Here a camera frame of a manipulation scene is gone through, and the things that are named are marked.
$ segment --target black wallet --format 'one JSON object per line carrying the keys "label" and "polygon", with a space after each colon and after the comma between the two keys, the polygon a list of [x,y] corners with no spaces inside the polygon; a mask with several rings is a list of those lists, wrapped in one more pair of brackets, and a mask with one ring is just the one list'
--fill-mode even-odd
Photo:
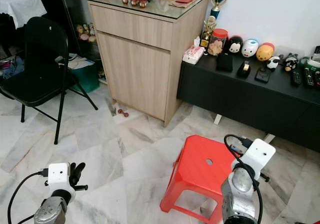
{"label": "black wallet", "polygon": [[216,63],[217,63],[216,68],[220,70],[232,72],[233,62],[234,62],[234,59],[231,55],[228,55],[227,53],[221,53],[216,58]]}

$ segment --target chair backrest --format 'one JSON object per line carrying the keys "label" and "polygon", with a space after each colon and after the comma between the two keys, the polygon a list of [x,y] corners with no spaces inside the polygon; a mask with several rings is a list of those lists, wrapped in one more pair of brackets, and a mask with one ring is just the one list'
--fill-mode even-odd
{"label": "chair backrest", "polygon": [[33,17],[27,22],[24,32],[26,51],[29,45],[37,45],[68,60],[68,37],[56,22],[43,17]]}

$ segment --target blue trophy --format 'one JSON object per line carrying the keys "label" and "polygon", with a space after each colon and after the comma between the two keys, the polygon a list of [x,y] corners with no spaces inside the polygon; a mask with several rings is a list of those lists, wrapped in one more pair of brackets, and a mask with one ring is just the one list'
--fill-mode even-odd
{"label": "blue trophy", "polygon": [[225,4],[226,1],[227,0],[211,0],[213,7],[211,9],[210,15],[217,18],[220,13],[220,8]]}

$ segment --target cabinet leg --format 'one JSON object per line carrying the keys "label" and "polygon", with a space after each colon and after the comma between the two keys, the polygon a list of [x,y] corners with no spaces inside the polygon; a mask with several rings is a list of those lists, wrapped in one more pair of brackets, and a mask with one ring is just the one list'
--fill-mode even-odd
{"label": "cabinet leg", "polygon": [[218,125],[221,118],[222,118],[222,115],[217,114],[217,115],[215,116],[215,119],[214,119],[214,122],[213,122],[213,123],[216,124],[216,125]]}
{"label": "cabinet leg", "polygon": [[272,135],[272,134],[268,133],[268,134],[265,136],[264,141],[265,141],[266,143],[270,143],[274,138],[275,138],[275,135]]}

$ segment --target white tablecloth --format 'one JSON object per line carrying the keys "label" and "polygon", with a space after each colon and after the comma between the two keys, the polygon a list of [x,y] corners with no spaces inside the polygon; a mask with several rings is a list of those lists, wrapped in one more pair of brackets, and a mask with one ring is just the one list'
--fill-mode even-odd
{"label": "white tablecloth", "polygon": [[16,28],[22,27],[35,16],[47,13],[41,0],[0,0],[0,13],[13,17]]}

